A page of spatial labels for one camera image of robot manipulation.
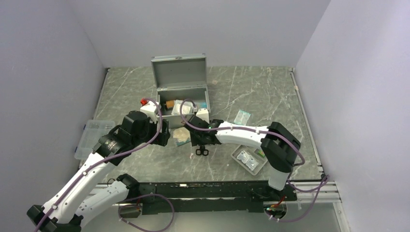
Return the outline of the black handled scissors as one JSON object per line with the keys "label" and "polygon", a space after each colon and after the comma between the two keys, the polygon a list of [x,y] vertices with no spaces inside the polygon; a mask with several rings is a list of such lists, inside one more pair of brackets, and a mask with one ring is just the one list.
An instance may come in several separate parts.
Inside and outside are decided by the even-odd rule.
{"label": "black handled scissors", "polygon": [[198,149],[195,150],[195,154],[197,156],[208,156],[209,155],[209,150],[206,149],[204,145],[199,146]]}

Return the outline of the cream latex gloves packet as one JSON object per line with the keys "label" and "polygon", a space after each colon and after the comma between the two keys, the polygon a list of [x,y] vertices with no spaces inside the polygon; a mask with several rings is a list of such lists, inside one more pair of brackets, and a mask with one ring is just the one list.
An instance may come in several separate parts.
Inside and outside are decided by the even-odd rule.
{"label": "cream latex gloves packet", "polygon": [[185,127],[175,129],[173,132],[173,138],[176,146],[182,146],[191,142],[190,132]]}

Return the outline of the clear gauze pad packet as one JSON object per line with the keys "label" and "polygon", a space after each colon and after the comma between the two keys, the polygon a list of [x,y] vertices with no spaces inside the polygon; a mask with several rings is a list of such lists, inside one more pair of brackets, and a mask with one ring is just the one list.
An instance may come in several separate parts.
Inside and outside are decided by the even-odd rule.
{"label": "clear gauze pad packet", "polygon": [[174,101],[174,106],[171,111],[171,115],[173,116],[179,116],[180,114],[182,115],[188,115],[193,112],[193,104],[189,101],[186,101],[185,103],[182,103],[182,100],[175,100]]}

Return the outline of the blue white medical pouch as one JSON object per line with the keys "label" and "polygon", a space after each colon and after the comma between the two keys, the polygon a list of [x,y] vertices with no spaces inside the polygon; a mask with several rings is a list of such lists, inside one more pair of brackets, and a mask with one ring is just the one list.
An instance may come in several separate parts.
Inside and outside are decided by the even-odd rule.
{"label": "blue white medical pouch", "polygon": [[194,102],[193,112],[198,112],[200,109],[207,109],[206,102]]}

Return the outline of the brown bottle orange cap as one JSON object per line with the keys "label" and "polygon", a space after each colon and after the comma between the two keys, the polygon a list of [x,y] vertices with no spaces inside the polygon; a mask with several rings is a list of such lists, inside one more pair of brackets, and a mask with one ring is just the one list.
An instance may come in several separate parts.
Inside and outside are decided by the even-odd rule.
{"label": "brown bottle orange cap", "polygon": [[166,101],[164,105],[166,110],[171,110],[175,106],[175,100]]}

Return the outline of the teal white small packet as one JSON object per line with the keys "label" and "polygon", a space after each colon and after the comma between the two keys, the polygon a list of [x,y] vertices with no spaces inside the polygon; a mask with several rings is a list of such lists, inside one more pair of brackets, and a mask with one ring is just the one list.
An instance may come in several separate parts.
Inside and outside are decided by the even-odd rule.
{"label": "teal white small packet", "polygon": [[235,119],[234,124],[245,126],[251,116],[251,113],[248,113],[243,110],[239,110]]}

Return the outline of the clear bag alcohol wipes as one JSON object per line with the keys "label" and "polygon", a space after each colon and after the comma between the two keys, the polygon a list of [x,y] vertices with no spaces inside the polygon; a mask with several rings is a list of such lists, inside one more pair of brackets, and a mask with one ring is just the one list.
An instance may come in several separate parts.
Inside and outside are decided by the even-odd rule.
{"label": "clear bag alcohol wipes", "polygon": [[259,162],[245,150],[240,151],[236,158],[251,171],[254,171],[259,166]]}

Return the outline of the grey plastic divider tray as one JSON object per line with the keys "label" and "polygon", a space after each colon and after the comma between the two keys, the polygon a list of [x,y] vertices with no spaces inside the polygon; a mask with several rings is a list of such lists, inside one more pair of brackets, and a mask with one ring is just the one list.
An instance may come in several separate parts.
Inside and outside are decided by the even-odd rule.
{"label": "grey plastic divider tray", "polygon": [[230,156],[252,176],[258,175],[268,162],[262,150],[245,145],[238,145]]}

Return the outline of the grey metal medicine case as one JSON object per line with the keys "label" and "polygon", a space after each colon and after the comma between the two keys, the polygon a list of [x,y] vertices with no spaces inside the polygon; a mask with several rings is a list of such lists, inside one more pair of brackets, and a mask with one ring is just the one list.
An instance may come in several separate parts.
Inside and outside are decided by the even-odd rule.
{"label": "grey metal medicine case", "polygon": [[171,115],[165,109],[169,100],[191,99],[194,102],[206,102],[210,111],[207,87],[206,54],[154,56],[151,66],[157,87],[157,101],[161,104],[162,117],[169,122],[169,128],[183,126],[180,116]]}

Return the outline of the small green box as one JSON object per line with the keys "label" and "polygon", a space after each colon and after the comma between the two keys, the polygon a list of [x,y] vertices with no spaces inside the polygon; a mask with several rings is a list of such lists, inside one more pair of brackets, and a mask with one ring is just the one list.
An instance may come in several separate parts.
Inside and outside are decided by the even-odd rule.
{"label": "small green box", "polygon": [[261,149],[256,149],[255,153],[258,154],[260,157],[264,158],[265,157],[265,153],[261,150]]}

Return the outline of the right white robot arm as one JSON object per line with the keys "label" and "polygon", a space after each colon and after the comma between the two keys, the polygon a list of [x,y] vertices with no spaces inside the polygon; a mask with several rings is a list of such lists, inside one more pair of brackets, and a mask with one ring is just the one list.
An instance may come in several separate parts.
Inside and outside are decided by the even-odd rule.
{"label": "right white robot arm", "polygon": [[190,132],[191,143],[196,145],[238,144],[260,149],[273,168],[268,179],[266,194],[273,201],[285,194],[285,185],[295,166],[304,164],[305,160],[295,163],[301,156],[300,141],[279,122],[268,126],[242,126],[213,119],[207,122],[198,116],[185,120],[184,127]]}

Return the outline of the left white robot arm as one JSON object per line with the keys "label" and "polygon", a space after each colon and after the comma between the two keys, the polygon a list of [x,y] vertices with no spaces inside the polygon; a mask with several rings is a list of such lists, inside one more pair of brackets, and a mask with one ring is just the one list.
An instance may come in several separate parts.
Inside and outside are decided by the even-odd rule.
{"label": "left white robot arm", "polygon": [[166,146],[169,138],[169,122],[162,115],[129,112],[121,124],[98,140],[82,167],[54,197],[27,211],[35,231],[79,232],[115,203],[156,197],[129,174],[121,174],[102,191],[93,196],[89,194],[132,152],[147,145]]}

